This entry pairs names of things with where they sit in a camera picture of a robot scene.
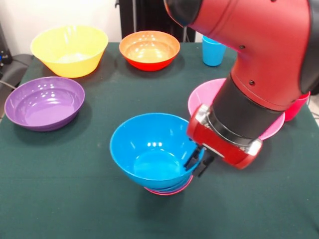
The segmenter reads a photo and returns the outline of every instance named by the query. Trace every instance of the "blue bowl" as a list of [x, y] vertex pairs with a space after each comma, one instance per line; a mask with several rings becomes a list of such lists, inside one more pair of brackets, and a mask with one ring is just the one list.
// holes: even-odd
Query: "blue bowl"
[[183, 188], [188, 183], [189, 180], [190, 180], [190, 177], [180, 181], [179, 183], [177, 183], [174, 186], [169, 187], [169, 188], [164, 188], [164, 189], [159, 189], [159, 190], [152, 189], [152, 188], [149, 188], [149, 189], [152, 191], [155, 191], [157, 193], [173, 193], [173, 192], [176, 192], [179, 189]]
[[188, 121], [174, 115], [149, 113], [122, 123], [113, 133], [113, 160], [135, 183], [160, 190], [187, 180], [200, 160], [189, 170], [184, 164], [196, 149], [187, 134]]

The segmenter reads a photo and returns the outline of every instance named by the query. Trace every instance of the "blue cup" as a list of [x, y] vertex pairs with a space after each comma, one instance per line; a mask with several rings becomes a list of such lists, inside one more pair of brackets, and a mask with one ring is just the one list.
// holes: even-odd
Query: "blue cup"
[[203, 61], [208, 66], [219, 66], [224, 58], [226, 46], [203, 36]]

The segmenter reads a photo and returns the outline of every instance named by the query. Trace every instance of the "white wall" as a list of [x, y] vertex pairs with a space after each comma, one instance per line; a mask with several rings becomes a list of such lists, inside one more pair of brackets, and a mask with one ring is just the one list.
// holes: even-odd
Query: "white wall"
[[89, 24], [119, 42], [121, 21], [115, 0], [0, 0], [0, 23], [13, 55], [31, 53], [30, 43], [40, 32], [65, 24]]

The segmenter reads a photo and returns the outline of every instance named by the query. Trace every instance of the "bowl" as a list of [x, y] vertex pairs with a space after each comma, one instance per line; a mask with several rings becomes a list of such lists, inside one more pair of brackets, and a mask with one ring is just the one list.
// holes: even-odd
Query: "bowl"
[[124, 58], [143, 71], [157, 71], [169, 65], [180, 50], [179, 41], [161, 31], [138, 31], [122, 39]]
[[[201, 105], [211, 105], [219, 89], [225, 82], [225, 78], [207, 81], [193, 90], [188, 98], [188, 111], [192, 115]], [[259, 138], [266, 140], [275, 135], [285, 122], [285, 113], [283, 113]]]
[[190, 178], [188, 178], [186, 181], [183, 181], [182, 184], [177, 184], [174, 187], [170, 187], [170, 190], [165, 190], [165, 191], [153, 191], [148, 188], [145, 188], [145, 189], [148, 190], [150, 193], [153, 193], [156, 195], [171, 196], [184, 191], [189, 186], [192, 180], [193, 180], [193, 176], [190, 176]]
[[74, 80], [52, 76], [20, 85], [8, 96], [4, 111], [13, 123], [33, 131], [52, 131], [74, 119], [84, 102]]
[[135, 183], [155, 191], [173, 187], [192, 175], [184, 164], [196, 149], [186, 135], [188, 121], [165, 113], [135, 116], [113, 133], [110, 152], [115, 163]]
[[108, 41], [103, 31], [92, 26], [62, 26], [36, 36], [31, 52], [56, 75], [77, 78], [96, 69]]

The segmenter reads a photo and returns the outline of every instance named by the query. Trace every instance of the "pink bowl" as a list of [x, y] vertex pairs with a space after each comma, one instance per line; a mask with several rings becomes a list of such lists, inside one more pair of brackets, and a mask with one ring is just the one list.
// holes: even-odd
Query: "pink bowl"
[[[211, 80], [199, 85], [188, 98], [188, 111], [190, 115], [201, 105], [211, 105], [219, 89], [224, 84], [226, 78]], [[276, 134], [285, 122], [283, 113], [259, 138], [265, 140]]]

